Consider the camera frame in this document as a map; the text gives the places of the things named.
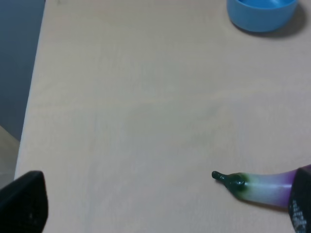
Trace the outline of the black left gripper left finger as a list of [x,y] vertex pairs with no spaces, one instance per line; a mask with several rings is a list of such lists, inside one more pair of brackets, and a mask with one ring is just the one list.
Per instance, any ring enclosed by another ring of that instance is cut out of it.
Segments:
[[48,196],[42,171],[29,171],[0,190],[2,233],[41,233],[48,213]]

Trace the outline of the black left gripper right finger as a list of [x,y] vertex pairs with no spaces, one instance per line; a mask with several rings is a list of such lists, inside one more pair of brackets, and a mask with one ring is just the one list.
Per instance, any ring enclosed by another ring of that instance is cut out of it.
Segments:
[[288,212],[296,233],[311,233],[311,168],[297,170],[289,198]]

